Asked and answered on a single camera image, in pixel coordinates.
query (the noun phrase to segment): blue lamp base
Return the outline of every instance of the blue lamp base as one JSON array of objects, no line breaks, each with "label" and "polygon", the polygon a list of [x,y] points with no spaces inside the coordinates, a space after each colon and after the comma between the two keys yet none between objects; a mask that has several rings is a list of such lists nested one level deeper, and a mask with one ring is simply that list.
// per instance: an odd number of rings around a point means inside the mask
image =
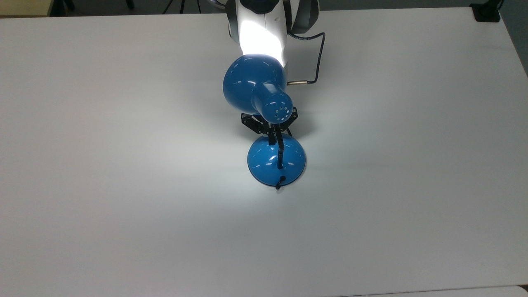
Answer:
[{"label": "blue lamp base", "polygon": [[299,178],[306,166],[306,154],[301,144],[289,135],[283,135],[284,154],[282,169],[278,169],[278,144],[269,145],[268,138],[259,137],[248,152],[248,167],[251,174],[263,184],[287,185]]}]

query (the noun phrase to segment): lamp head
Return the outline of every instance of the lamp head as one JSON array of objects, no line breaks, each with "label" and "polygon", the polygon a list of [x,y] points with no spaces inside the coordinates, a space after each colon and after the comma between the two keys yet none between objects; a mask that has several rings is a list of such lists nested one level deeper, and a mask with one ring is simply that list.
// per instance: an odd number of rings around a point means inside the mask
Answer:
[{"label": "lamp head", "polygon": [[225,99],[250,115],[261,115],[271,124],[288,120],[293,102],[284,92],[286,75],[277,59],[264,54],[247,54],[236,59],[227,70],[223,90]]}]

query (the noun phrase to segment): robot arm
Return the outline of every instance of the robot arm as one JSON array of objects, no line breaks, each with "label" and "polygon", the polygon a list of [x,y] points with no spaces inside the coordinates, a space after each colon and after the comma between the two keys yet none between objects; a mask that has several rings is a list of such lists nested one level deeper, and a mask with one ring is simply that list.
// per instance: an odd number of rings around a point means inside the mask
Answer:
[{"label": "robot arm", "polygon": [[319,17],[318,0],[228,0],[229,35],[243,54],[267,54],[284,67],[287,33],[306,33]]}]

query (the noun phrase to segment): power cord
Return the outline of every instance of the power cord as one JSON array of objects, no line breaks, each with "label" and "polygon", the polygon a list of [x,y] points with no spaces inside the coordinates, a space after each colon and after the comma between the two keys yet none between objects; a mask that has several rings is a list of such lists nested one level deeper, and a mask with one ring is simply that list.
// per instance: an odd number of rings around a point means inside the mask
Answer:
[{"label": "power cord", "polygon": [[[167,7],[165,8],[165,10],[163,11],[162,14],[165,14],[165,13],[167,12],[168,8],[169,8],[169,7],[171,6],[171,4],[172,4],[172,1],[173,1],[173,0],[170,0],[170,1],[168,2]],[[183,14],[183,6],[184,6],[184,5],[185,5],[185,0],[182,0],[182,5],[180,6],[180,14]]]},{"label": "power cord", "polygon": [[317,78],[319,78],[319,66],[321,64],[321,55],[323,54],[323,47],[325,45],[325,38],[326,38],[326,33],[325,32],[322,32],[322,33],[319,33],[317,35],[314,35],[314,36],[310,36],[310,37],[302,37],[302,36],[297,36],[293,33],[290,33],[288,32],[288,35],[290,35],[291,37],[295,38],[295,39],[298,39],[298,40],[313,40],[313,39],[316,39],[318,37],[323,37],[323,39],[321,40],[321,48],[319,49],[319,57],[317,58],[317,68],[315,70],[315,79],[314,80],[294,80],[294,81],[289,81],[286,85],[287,86],[291,86],[291,85],[304,85],[306,83],[316,83],[317,82]]}]

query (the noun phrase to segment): table surface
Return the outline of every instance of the table surface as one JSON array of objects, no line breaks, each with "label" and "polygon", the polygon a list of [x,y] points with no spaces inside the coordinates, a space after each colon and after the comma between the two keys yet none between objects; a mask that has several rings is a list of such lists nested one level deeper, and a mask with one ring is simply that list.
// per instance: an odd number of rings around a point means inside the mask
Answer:
[{"label": "table surface", "polygon": [[[321,12],[280,191],[222,94],[225,15],[0,20],[0,295],[528,283],[528,79],[470,8]],[[319,42],[288,39],[289,80]]]},{"label": "table surface", "polygon": [[371,297],[527,297],[528,292],[519,286],[487,287],[481,289],[444,290],[431,292],[370,295]]},{"label": "table surface", "polygon": [[49,16],[52,5],[53,0],[2,0],[0,17]]}]

